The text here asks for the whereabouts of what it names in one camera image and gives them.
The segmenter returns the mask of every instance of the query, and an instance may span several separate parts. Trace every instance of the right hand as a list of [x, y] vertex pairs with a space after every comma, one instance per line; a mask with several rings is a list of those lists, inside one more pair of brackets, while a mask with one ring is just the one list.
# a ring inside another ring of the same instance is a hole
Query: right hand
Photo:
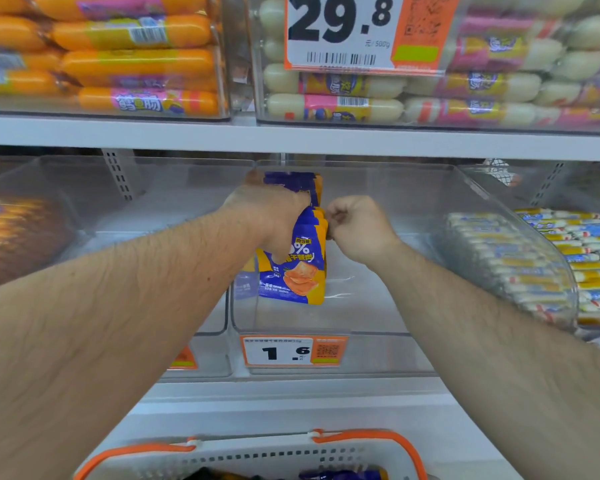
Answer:
[[346, 257], [373, 267], [402, 241], [384, 210], [367, 195], [341, 197], [326, 208], [329, 235]]

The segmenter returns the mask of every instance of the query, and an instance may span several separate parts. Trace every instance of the price number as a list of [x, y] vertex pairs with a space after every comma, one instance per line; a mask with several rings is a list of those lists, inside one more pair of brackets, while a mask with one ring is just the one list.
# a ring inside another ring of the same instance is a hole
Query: price number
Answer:
[[[384, 27], [391, 23], [394, 3], [393, 0], [375, 0], [375, 10], [370, 16], [364, 13], [368, 12], [368, 7], [365, 6], [363, 12], [360, 10], [360, 2], [356, 0], [326, 0], [324, 5], [321, 0], [289, 0], [289, 5], [297, 12], [306, 7], [304, 15], [289, 26], [289, 40], [318, 42], [323, 39], [329, 43], [342, 43], [354, 33], [359, 18], [362, 19], [360, 34], [363, 35], [369, 34], [371, 25]], [[296, 17], [290, 15], [289, 21]], [[328, 25], [322, 35], [320, 28], [314, 26], [320, 17]]]
[[310, 337], [243, 337], [247, 365], [311, 365]]

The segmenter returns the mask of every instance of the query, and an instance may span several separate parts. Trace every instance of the price tag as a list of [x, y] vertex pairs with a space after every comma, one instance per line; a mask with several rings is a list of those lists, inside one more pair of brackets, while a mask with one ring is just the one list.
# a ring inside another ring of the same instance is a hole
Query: price tag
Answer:
[[170, 371], [197, 371], [198, 364], [196, 358], [189, 346], [185, 347], [182, 352], [178, 354], [176, 360], [171, 364]]
[[348, 337], [243, 335], [242, 353], [248, 367], [337, 367]]
[[287, 69], [435, 71], [459, 0], [288, 0]]

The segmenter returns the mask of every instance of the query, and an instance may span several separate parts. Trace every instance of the hand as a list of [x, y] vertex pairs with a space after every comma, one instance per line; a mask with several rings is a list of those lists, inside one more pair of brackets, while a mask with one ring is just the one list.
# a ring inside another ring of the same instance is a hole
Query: hand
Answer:
[[366, 266], [383, 256], [387, 249], [401, 244], [384, 210], [366, 195], [334, 200], [326, 208], [329, 234], [349, 259]]
[[291, 192], [281, 185], [265, 185], [262, 180], [261, 173], [251, 170], [244, 183], [227, 197], [224, 207], [253, 219], [254, 232], [262, 234], [261, 249], [281, 264], [289, 256], [296, 220], [311, 204], [311, 197], [309, 193]]

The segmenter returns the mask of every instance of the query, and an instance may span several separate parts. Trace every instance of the qr code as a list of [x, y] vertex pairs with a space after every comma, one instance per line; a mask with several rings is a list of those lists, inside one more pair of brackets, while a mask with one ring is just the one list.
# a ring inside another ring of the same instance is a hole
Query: qr code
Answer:
[[339, 345], [318, 344], [315, 354], [318, 358], [337, 358], [339, 352]]

